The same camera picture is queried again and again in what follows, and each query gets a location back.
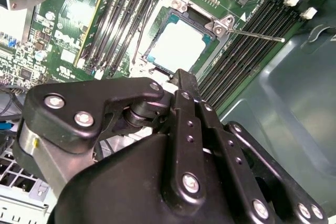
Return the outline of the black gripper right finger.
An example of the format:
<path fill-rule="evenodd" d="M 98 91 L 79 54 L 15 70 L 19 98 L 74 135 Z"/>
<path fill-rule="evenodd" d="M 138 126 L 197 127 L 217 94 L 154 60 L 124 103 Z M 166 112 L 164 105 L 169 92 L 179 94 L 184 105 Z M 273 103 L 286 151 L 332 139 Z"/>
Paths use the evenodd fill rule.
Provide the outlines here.
<path fill-rule="evenodd" d="M 232 223 L 328 223 L 322 207 L 247 130 L 220 122 L 190 73 L 187 90 L 197 102 L 204 147 L 212 152 Z"/>

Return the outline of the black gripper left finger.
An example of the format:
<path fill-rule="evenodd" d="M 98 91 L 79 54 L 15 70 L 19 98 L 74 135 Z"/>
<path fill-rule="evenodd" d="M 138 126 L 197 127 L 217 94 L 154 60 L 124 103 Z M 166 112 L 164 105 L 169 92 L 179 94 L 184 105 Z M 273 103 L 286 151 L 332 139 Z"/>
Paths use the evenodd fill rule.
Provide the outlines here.
<path fill-rule="evenodd" d="M 202 138 L 188 74 L 174 74 L 173 93 L 147 77 L 36 86 L 26 95 L 14 157 L 59 199 L 81 171 L 146 137 Z"/>

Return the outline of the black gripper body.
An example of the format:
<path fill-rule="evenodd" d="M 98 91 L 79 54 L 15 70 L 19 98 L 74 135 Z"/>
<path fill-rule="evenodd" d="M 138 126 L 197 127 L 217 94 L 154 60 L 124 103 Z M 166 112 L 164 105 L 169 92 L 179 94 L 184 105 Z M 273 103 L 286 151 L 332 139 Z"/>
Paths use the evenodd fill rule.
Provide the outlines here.
<path fill-rule="evenodd" d="M 81 171 L 52 223 L 249 223 L 200 136 L 146 137 Z"/>

